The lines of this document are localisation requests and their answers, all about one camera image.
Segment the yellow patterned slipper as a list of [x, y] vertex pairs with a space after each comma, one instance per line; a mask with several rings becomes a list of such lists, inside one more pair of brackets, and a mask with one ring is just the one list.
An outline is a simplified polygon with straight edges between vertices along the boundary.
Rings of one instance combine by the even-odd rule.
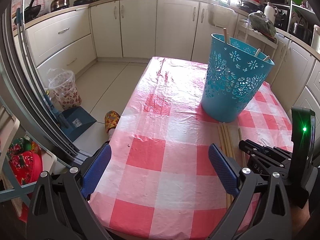
[[120, 115], [116, 111], [109, 111], [105, 115], [105, 130], [106, 133], [109, 132], [111, 129], [115, 129], [119, 120], [120, 120]]

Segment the red floral bag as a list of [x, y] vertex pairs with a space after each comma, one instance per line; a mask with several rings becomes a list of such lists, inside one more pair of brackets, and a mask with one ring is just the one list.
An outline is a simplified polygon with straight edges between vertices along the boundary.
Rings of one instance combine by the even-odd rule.
[[25, 137], [15, 139], [7, 151], [9, 165], [20, 185], [37, 181], [43, 171], [41, 148]]

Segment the pink checkered tablecloth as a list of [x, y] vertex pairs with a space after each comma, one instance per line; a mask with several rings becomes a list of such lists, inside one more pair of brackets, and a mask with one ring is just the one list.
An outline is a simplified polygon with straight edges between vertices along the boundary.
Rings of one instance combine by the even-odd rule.
[[89, 201], [106, 228], [143, 239], [205, 239], [225, 214], [226, 193], [208, 158], [222, 126], [200, 104], [206, 70], [161, 57], [123, 70], [111, 102], [137, 85]]

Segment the black wok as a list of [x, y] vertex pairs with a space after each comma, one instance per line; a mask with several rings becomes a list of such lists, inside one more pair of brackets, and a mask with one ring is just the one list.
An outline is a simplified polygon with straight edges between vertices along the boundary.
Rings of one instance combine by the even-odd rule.
[[24, 22], [28, 23], [37, 18], [41, 10], [41, 5], [34, 5], [35, 0], [31, 0], [30, 4], [24, 10]]

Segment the white storage trolley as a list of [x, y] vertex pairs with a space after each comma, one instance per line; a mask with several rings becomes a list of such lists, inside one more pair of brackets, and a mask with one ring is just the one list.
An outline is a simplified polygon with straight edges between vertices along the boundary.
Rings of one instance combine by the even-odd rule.
[[234, 33], [234, 38], [239, 39], [241, 36], [240, 33], [244, 34], [243, 42], [245, 42], [247, 44], [248, 44], [248, 41], [247, 41], [248, 37], [253, 37], [256, 40], [259, 40], [263, 45], [263, 48], [261, 49], [262, 52], [264, 52], [266, 46], [271, 47], [273, 49], [273, 52], [270, 55], [270, 58], [273, 59], [273, 57], [276, 53], [276, 49], [278, 48], [278, 43], [279, 43], [279, 41], [276, 37], [267, 37], [264, 34], [258, 32], [256, 30], [251, 29], [249, 27], [249, 22], [246, 19], [238, 20], [237, 25], [236, 25], [236, 29], [235, 29], [235, 33]]

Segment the white thermos jug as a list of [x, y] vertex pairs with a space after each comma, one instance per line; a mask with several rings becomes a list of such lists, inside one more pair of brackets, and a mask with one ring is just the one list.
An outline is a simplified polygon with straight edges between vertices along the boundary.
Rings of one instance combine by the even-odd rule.
[[274, 24], [276, 15], [278, 14], [278, 8], [271, 2], [267, 2], [266, 7], [264, 8], [264, 14]]

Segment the green plastic bag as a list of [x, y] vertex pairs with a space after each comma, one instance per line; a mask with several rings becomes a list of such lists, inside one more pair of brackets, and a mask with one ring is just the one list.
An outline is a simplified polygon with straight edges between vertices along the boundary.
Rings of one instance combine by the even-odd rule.
[[248, 15], [248, 21], [253, 30], [256, 30], [268, 37], [275, 37], [276, 29], [271, 20], [266, 15], [258, 10]]

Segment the clear floral trash bin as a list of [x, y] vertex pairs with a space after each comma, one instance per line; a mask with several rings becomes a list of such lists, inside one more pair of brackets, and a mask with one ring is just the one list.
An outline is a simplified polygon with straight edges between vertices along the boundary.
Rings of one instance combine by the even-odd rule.
[[82, 99], [75, 83], [75, 74], [71, 70], [60, 68], [47, 72], [48, 88], [64, 110], [81, 106]]

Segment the steel kettle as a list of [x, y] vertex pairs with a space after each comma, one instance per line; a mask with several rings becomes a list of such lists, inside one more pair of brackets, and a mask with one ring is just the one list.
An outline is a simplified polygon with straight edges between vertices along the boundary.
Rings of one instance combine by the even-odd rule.
[[68, 8], [70, 5], [69, 0], [52, 0], [50, 5], [50, 11], [55, 12], [61, 9]]

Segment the blue perforated plastic bin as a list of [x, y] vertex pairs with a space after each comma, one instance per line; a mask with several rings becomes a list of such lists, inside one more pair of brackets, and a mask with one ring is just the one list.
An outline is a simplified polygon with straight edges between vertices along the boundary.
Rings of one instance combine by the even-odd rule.
[[236, 38], [212, 34], [201, 106], [219, 122], [233, 122], [274, 66], [271, 58]]

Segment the blue dustpan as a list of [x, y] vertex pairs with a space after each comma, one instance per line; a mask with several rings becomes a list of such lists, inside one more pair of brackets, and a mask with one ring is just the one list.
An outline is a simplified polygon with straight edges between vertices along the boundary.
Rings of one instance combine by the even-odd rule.
[[81, 106], [64, 111], [55, 110], [54, 115], [60, 124], [61, 130], [71, 142], [78, 139], [78, 137], [97, 122], [97, 120]]

